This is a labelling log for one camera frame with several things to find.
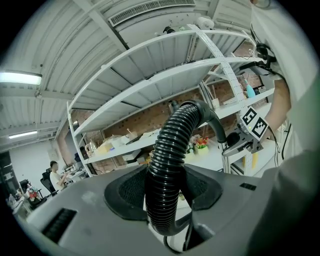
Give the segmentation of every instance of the flexible hose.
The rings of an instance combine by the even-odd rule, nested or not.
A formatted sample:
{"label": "flexible hose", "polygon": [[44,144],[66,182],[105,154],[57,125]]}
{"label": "flexible hose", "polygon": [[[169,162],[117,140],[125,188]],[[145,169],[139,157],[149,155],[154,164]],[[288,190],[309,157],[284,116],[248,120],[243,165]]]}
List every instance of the flexible hose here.
{"label": "flexible hose", "polygon": [[145,180],[145,204],[148,220],[163,236],[174,236],[190,222],[190,215],[175,221],[183,158],[201,114],[193,104],[184,104],[161,129],[154,146]]}

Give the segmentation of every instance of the ceiling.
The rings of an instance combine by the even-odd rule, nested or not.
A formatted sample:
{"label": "ceiling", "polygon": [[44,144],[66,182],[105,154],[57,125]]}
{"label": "ceiling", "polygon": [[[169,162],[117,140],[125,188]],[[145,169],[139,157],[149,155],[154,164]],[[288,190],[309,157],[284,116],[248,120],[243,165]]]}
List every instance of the ceiling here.
{"label": "ceiling", "polygon": [[[108,18],[149,1],[49,0],[41,6],[17,35],[1,63],[1,70],[41,74],[42,81],[40,86],[0,83],[0,152],[55,138],[59,127],[66,121],[67,101],[73,99],[101,65],[126,50],[114,29],[123,38],[126,31],[130,31],[144,40],[143,29],[136,29],[134,22],[126,21],[126,30],[117,26],[113,29]],[[188,10],[175,7],[166,8],[166,12],[194,12],[198,16],[209,16],[217,28],[238,31],[250,28],[249,0],[194,2],[195,6],[188,7]],[[186,25],[190,20],[185,22],[180,21],[179,25]],[[34,136],[8,138],[8,135],[35,130],[38,133]]]}

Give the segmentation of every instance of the white wall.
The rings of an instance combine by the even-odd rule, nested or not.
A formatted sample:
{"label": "white wall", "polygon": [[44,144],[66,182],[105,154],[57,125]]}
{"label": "white wall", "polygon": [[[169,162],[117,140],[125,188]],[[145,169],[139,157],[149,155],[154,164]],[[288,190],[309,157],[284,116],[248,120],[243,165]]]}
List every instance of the white wall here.
{"label": "white wall", "polygon": [[42,173],[50,168],[50,158],[48,150],[56,149],[58,153],[59,170],[66,165],[59,151],[56,141],[43,141],[26,146],[14,148],[9,151],[12,162],[13,171],[18,182],[29,180],[31,184],[41,189],[43,196],[47,196],[50,192],[42,185],[40,179]]}

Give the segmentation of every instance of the person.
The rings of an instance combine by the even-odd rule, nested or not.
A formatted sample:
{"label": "person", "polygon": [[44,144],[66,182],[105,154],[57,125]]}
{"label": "person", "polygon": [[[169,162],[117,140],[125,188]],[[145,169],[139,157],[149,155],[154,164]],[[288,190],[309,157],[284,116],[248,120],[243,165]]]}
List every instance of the person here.
{"label": "person", "polygon": [[[286,119],[290,122],[283,158],[319,146],[319,60],[304,32],[286,10],[273,0],[250,0],[251,35],[267,45],[276,57],[270,74],[274,81],[271,108],[265,119],[275,132]],[[268,130],[264,138],[270,136]]]}
{"label": "person", "polygon": [[60,175],[57,173],[59,169],[59,165],[56,161],[51,161],[50,162],[50,181],[56,191],[61,191],[64,188],[64,182],[66,180],[67,175],[69,174],[68,172],[65,172],[63,175]]}

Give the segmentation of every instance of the ceiling light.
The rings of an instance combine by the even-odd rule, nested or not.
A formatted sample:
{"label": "ceiling light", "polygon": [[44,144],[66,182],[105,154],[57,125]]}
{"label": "ceiling light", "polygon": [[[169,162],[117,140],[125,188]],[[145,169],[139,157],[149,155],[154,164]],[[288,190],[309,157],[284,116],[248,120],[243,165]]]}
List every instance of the ceiling light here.
{"label": "ceiling light", "polygon": [[40,85],[41,74],[5,71],[0,72],[0,83],[20,83],[29,85]]}
{"label": "ceiling light", "polygon": [[31,135],[31,134],[36,134],[37,131],[30,131],[30,132],[25,132],[25,133],[20,133],[20,134],[16,134],[16,135],[11,135],[9,136],[9,139],[14,139],[14,138],[18,138],[18,137],[22,137],[22,136],[27,136],[27,135]]}

